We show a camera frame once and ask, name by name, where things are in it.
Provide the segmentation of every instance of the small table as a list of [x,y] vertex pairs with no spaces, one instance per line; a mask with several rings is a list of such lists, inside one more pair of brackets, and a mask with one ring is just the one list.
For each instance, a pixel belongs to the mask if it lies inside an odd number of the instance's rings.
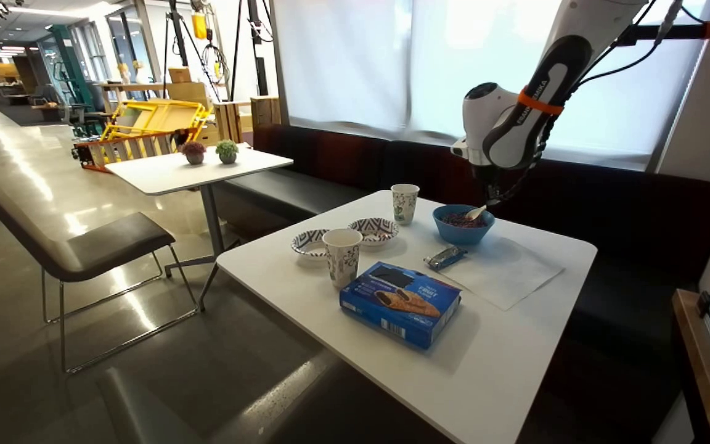
[[[499,220],[488,237],[523,244],[561,272],[511,309],[491,303],[478,289],[463,289],[458,314],[433,347],[420,353],[345,315],[326,258],[299,258],[292,252],[292,239],[306,230],[391,218],[390,199],[385,189],[373,193],[230,249],[218,263],[453,442],[516,442],[597,246]],[[390,262],[438,277],[422,262],[444,246],[431,220],[437,205],[420,199],[412,228],[379,246],[362,246],[361,268]]]
[[215,255],[224,252],[224,235],[218,223],[211,186],[237,176],[283,167],[292,163],[292,159],[252,150],[250,145],[239,143],[235,165],[221,165],[215,149],[206,149],[202,165],[188,165],[183,154],[171,154],[126,163],[109,163],[105,167],[145,196],[166,196],[174,189],[200,187],[209,228],[211,256],[190,258],[186,263],[209,263]]

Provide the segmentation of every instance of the cup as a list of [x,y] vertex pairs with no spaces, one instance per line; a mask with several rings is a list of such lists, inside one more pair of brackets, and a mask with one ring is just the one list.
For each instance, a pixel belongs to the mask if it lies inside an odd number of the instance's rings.
[[396,183],[390,187],[391,198],[394,198],[394,220],[402,228],[412,224],[414,218],[414,203],[420,199],[420,186],[414,183]]
[[327,230],[324,235],[332,286],[345,289],[357,273],[362,235],[357,230]]

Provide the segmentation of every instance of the orange stripe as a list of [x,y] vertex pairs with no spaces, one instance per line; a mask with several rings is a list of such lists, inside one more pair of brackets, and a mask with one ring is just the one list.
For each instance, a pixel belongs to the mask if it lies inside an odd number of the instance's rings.
[[537,99],[528,96],[525,92],[521,92],[518,102],[523,106],[536,109],[536,112],[548,114],[548,117],[561,114],[561,106],[549,106],[544,102],[537,102]]
[[702,25],[702,40],[710,40],[710,23]]

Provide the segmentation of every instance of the spoon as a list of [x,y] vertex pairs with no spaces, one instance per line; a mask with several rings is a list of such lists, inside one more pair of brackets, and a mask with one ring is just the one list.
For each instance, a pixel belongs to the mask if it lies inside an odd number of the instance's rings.
[[474,209],[468,209],[465,215],[463,215],[463,224],[475,224],[478,220],[481,220],[481,215],[485,213],[485,205],[481,205],[481,207],[474,207]]

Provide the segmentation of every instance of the white curtain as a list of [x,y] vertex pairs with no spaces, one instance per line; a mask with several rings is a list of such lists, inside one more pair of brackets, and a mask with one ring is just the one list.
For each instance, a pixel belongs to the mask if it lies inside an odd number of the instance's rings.
[[[686,0],[704,18],[710,0]],[[670,0],[658,0],[643,23],[655,25]],[[651,50],[651,41],[613,50],[592,75],[624,66]],[[663,145],[702,41],[665,40],[639,66],[584,83],[570,102],[549,135],[549,154],[645,160]]]
[[278,0],[273,8],[293,124],[404,129],[409,18],[399,2]]
[[[670,0],[643,20],[660,23]],[[686,0],[696,14],[710,0]],[[521,92],[532,77],[560,0],[282,0],[283,87],[293,124],[357,124],[391,138],[457,140],[462,99],[481,81]],[[624,66],[648,41],[613,50],[592,75]],[[701,41],[663,41],[643,65],[582,87],[548,155],[645,160],[665,138]]]

